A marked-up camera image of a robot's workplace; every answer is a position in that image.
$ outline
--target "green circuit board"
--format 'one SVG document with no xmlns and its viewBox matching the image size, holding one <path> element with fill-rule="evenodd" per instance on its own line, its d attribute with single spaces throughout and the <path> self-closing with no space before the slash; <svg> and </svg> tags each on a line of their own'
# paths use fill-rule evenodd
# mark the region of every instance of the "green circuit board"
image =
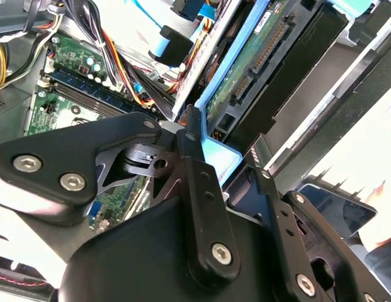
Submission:
<svg viewBox="0 0 391 302">
<path fill-rule="evenodd" d="M 39 89 L 30 106 L 31 117 L 26 127 L 26 134 L 33 135 L 68 126 L 100 120 L 103 117 L 69 99 L 65 99 L 47 89 Z M 97 233 L 113 227 L 124 220 L 129 209 L 136 202 L 146 177 L 137 177 L 131 183 L 109 189 L 100 194 L 95 201 L 101 209 L 89 219 L 89 227 Z"/>
<path fill-rule="evenodd" d="M 95 215 L 89 214 L 89 227 L 99 233 L 103 231 L 104 220 L 108 221 L 108 227 L 114 227 L 133 216 L 146 180 L 146 176 L 137 176 L 130 184 L 113 187 L 99 195 L 96 201 L 101 204 L 101 208 Z M 149 205 L 142 206 L 140 211 L 148 207 Z"/>
<path fill-rule="evenodd" d="M 257 24 L 254 32 L 244 45 L 241 53 L 229 69 L 222 83 L 219 85 L 216 93 L 208 103 L 206 109 L 207 121 L 210 121 L 218 112 L 221 112 L 219 107 L 228 100 L 229 96 L 234 94 L 235 97 L 240 98 L 248 88 L 252 79 L 247 75 L 244 75 L 247 68 L 254 67 L 258 69 L 258 65 L 263 64 L 264 60 L 268 57 L 269 52 L 267 50 L 271 45 L 277 42 L 275 38 L 282 35 L 285 30 L 284 27 L 279 28 L 279 33 L 275 33 L 273 37 L 274 41 L 272 43 L 269 41 L 269 45 L 267 46 L 268 49 L 257 57 L 257 52 L 261 44 L 265 41 L 276 22 L 280 19 L 281 13 L 286 7 L 287 2 L 288 0 L 277 0 L 265 12 L 261 21 Z"/>
<path fill-rule="evenodd" d="M 54 35 L 51 40 L 52 44 L 49 52 L 54 52 L 52 59 L 56 64 L 84 76 L 90 72 L 95 72 L 98 76 L 107 78 L 105 62 L 102 56 L 88 49 L 88 45 L 82 46 L 81 42 L 61 33 Z M 88 64 L 88 58 L 92 61 L 91 65 Z M 99 67 L 100 70 L 94 70 L 96 64 L 96 67 Z"/>
<path fill-rule="evenodd" d="M 79 106 L 74 102 L 50 93 L 46 89 L 38 91 L 31 104 L 31 120 L 26 130 L 28 135 L 100 120 L 99 114 Z"/>
</svg>

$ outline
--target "wire bundle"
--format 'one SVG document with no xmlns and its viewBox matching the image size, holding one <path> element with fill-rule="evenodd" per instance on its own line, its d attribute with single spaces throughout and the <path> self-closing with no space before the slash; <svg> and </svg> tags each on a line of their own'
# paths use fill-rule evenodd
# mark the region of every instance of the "wire bundle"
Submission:
<svg viewBox="0 0 391 302">
<path fill-rule="evenodd" d="M 111 83 L 117 85 L 119 76 L 127 91 L 129 91 L 138 104 L 148 108 L 153 104 L 156 104 L 166 117 L 171 116 L 174 99 L 160 86 L 151 81 L 142 70 L 135 68 L 120 55 L 113 41 L 101 28 L 100 14 L 97 5 L 95 5 L 92 0 L 62 1 L 88 40 L 101 50 Z M 140 95 L 135 92 L 134 82 L 145 89 L 150 97 L 149 100 L 141 98 Z"/>
<path fill-rule="evenodd" d="M 194 61 L 196 54 L 198 53 L 204 39 L 207 37 L 207 35 L 209 34 L 209 31 L 212 28 L 212 24 L 213 23 L 211 20 L 209 20 L 208 18 L 205 18 L 205 22 L 202 25 L 202 30 L 200 32 L 200 36 L 198 37 L 198 39 L 196 39 L 196 42 L 192 48 L 192 51 L 187 56 L 187 59 L 184 62 L 186 68 L 184 71 L 182 71 L 179 74 L 178 80 L 172 86 L 170 86 L 169 89 L 167 90 L 167 92 L 169 94 L 174 94 L 179 89 L 181 80 L 186 76 L 191 65 L 193 64 L 193 61 Z"/>
<path fill-rule="evenodd" d="M 6 51 L 4 44 L 0 43 L 0 87 L 5 83 L 8 64 L 9 52 Z"/>
<path fill-rule="evenodd" d="M 26 76 L 35 65 L 37 59 L 39 58 L 41 51 L 44 49 L 45 44 L 51 39 L 54 33 L 57 32 L 59 26 L 62 22 L 62 16 L 55 16 L 54 21 L 51 26 L 47 29 L 46 33 L 41 34 L 38 38 L 33 42 L 31 47 L 30 54 L 22 67 L 20 67 L 17 71 L 13 72 L 11 75 L 5 77 L 2 83 L 0 83 L 0 89 L 4 89 L 8 87 L 11 83 L 16 82 Z"/>
</svg>

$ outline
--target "motherboard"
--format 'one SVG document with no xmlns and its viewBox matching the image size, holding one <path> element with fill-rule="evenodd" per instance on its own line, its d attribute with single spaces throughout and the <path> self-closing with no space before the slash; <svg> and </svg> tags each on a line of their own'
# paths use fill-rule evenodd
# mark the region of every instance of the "motherboard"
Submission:
<svg viewBox="0 0 391 302">
<path fill-rule="evenodd" d="M 109 82 L 103 59 L 95 51 L 62 34 L 54 35 L 51 42 L 30 104 L 25 135 L 136 111 L 161 119 L 156 110 L 133 102 L 122 85 Z M 88 227 L 101 233 L 149 207 L 148 184 L 148 177 L 137 176 L 97 196 L 89 211 Z"/>
</svg>

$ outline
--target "cable tie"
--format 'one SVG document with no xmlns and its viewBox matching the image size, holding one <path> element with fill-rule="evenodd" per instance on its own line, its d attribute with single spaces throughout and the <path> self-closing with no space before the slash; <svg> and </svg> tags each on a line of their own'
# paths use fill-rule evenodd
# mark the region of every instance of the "cable tie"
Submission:
<svg viewBox="0 0 391 302">
<path fill-rule="evenodd" d="M 106 42 L 99 43 L 99 41 L 96 41 L 96 46 L 97 46 L 98 48 L 103 48 L 103 47 L 106 46 Z"/>
</svg>

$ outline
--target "silver screw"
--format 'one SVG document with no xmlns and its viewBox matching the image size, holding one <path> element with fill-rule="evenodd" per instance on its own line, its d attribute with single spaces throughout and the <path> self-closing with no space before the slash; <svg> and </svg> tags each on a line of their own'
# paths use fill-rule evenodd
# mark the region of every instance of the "silver screw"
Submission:
<svg viewBox="0 0 391 302">
<path fill-rule="evenodd" d="M 42 167 L 42 162 L 32 155 L 21 155 L 13 161 L 16 170 L 26 173 L 33 173 Z"/>
<path fill-rule="evenodd" d="M 297 285 L 300 289 L 309 297 L 315 296 L 315 288 L 311 283 L 310 279 L 304 276 L 303 274 L 299 274 L 296 276 Z"/>
<path fill-rule="evenodd" d="M 267 179 L 270 179 L 270 178 L 271 178 L 271 176 L 270 176 L 270 174 L 269 174 L 268 172 L 262 171 L 261 173 L 262 173 L 262 175 L 263 175 L 265 178 L 267 178 Z"/>
<path fill-rule="evenodd" d="M 195 136 L 194 136 L 194 134 L 192 134 L 191 132 L 185 133 L 185 136 L 186 136 L 189 140 L 195 140 Z"/>
<path fill-rule="evenodd" d="M 86 186 L 86 181 L 84 178 L 75 173 L 67 173 L 63 175 L 61 177 L 60 183 L 65 190 L 72 192 L 82 191 Z"/>
<path fill-rule="evenodd" d="M 365 294 L 365 299 L 366 302 L 376 302 L 376 300 L 374 300 L 374 298 L 367 293 Z"/>
<path fill-rule="evenodd" d="M 299 203 L 304 203 L 304 198 L 302 195 L 295 194 L 296 199 L 298 200 Z"/>
<path fill-rule="evenodd" d="M 148 121 L 148 120 L 144 120 L 144 125 L 146 127 L 149 127 L 149 128 L 155 128 L 155 125 L 151 122 L 151 121 Z"/>
<path fill-rule="evenodd" d="M 232 262 L 232 254 L 229 249 L 221 243 L 215 243 L 212 246 L 212 255 L 213 258 L 224 266 L 228 266 Z"/>
<path fill-rule="evenodd" d="M 54 43 L 54 44 L 58 44 L 60 41 L 59 41 L 59 38 L 57 36 L 53 36 L 51 38 L 51 42 Z"/>
</svg>

